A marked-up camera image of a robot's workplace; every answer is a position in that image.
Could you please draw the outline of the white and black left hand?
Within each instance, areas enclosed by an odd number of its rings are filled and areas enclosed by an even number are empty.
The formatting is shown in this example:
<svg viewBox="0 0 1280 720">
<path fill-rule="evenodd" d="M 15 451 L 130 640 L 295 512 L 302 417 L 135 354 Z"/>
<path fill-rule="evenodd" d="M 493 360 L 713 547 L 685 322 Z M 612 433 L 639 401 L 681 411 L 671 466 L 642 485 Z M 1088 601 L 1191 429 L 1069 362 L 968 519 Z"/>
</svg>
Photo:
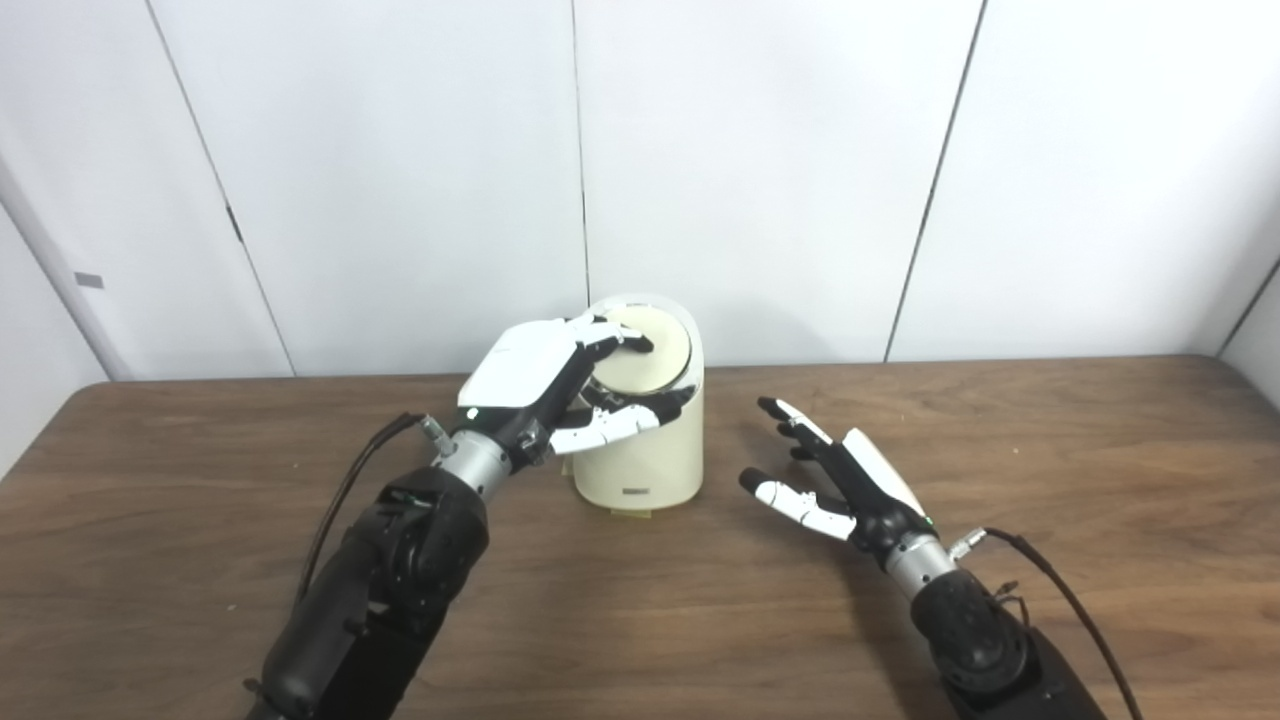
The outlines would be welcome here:
<svg viewBox="0 0 1280 720">
<path fill-rule="evenodd" d="M 508 477 L 550 455 L 600 448 L 678 419 L 694 383 L 644 395 L 590 389 L 596 364 L 621 348 L 650 354 L 655 345 L 591 313 L 511 327 L 463 383 L 454 437 L 486 441 Z"/>
</svg>

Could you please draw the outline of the white and black right hand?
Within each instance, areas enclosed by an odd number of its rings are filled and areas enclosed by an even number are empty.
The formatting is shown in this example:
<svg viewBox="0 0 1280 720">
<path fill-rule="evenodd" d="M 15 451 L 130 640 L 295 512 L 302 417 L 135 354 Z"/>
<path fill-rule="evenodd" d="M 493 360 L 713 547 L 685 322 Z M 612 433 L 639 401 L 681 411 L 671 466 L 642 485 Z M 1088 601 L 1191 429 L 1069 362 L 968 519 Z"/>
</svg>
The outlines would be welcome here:
<svg viewBox="0 0 1280 720">
<path fill-rule="evenodd" d="M 836 441 L 782 398 L 762 396 L 756 404 L 777 421 L 777 432 L 795 442 L 791 456 L 815 462 L 838 497 L 801 492 L 748 468 L 739 484 L 755 500 L 809 530 L 849 542 L 874 557 L 884 571 L 895 553 L 908 552 L 918 541 L 940 538 L 914 492 L 859 429 Z"/>
</svg>

